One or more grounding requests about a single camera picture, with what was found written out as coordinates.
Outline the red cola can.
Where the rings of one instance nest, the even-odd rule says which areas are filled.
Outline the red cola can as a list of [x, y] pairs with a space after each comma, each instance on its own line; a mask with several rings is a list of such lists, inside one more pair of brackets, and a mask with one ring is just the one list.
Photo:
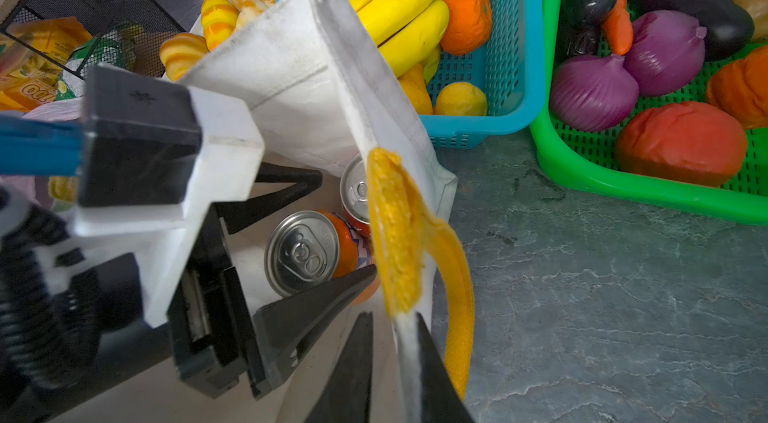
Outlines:
[[352, 158], [340, 179], [341, 204], [347, 222], [364, 238], [370, 238], [370, 213], [366, 168], [361, 154]]

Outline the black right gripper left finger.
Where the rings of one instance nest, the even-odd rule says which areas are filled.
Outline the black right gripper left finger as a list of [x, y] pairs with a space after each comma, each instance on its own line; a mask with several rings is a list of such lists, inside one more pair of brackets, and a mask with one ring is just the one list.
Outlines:
[[373, 333], [373, 315], [360, 313], [306, 423], [369, 421]]

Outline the orange soda can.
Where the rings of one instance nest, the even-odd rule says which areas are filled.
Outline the orange soda can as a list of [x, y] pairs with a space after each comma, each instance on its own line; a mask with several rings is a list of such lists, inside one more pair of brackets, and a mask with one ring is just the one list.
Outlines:
[[304, 210], [276, 226], [264, 266], [272, 288], [289, 297], [373, 264], [367, 239], [345, 219], [327, 211]]

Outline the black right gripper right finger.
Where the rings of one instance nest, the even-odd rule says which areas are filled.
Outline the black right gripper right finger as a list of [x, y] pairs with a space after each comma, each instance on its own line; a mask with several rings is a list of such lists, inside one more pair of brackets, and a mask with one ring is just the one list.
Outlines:
[[419, 422], [472, 423], [420, 313], [416, 314], [416, 321], [421, 392]]

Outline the white canvas tote bag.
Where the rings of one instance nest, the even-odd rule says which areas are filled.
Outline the white canvas tote bag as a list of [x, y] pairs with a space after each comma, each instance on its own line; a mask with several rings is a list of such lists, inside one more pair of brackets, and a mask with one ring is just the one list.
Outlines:
[[182, 84], [225, 119], [219, 156], [194, 169], [193, 204], [161, 208], [109, 203], [77, 209], [87, 236], [136, 230], [141, 218], [170, 228], [206, 202], [245, 197], [256, 162], [241, 162], [240, 129], [257, 129], [259, 152], [338, 172], [362, 155], [373, 186], [372, 231], [382, 299], [373, 315], [376, 344], [397, 359], [391, 422], [419, 422], [420, 313], [460, 400], [471, 362], [475, 303], [469, 266], [448, 218], [456, 176], [436, 159], [423, 125], [388, 71], [348, 0], [280, 0], [267, 14], [206, 56]]

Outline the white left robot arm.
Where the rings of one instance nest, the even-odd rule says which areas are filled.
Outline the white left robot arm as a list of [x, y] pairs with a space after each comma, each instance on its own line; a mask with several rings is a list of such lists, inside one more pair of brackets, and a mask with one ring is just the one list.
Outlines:
[[341, 269], [327, 214], [297, 212], [274, 230], [265, 271], [278, 297], [250, 313], [225, 238], [318, 189], [315, 170], [263, 164], [280, 190], [206, 202], [170, 228], [87, 236], [1, 190], [1, 363], [57, 391], [92, 374], [101, 335], [142, 318], [165, 327], [180, 380], [216, 398], [247, 376], [261, 399], [281, 387], [332, 320], [374, 281], [373, 264]]

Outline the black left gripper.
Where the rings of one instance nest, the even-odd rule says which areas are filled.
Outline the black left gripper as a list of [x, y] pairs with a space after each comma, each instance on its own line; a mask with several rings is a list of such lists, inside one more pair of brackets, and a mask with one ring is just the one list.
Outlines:
[[374, 265], [248, 311], [226, 247], [234, 235], [318, 190], [318, 170], [262, 163], [255, 183], [288, 184], [279, 191], [209, 208], [167, 311], [179, 380], [215, 399], [246, 375], [261, 399], [287, 382], [333, 320], [377, 277]]

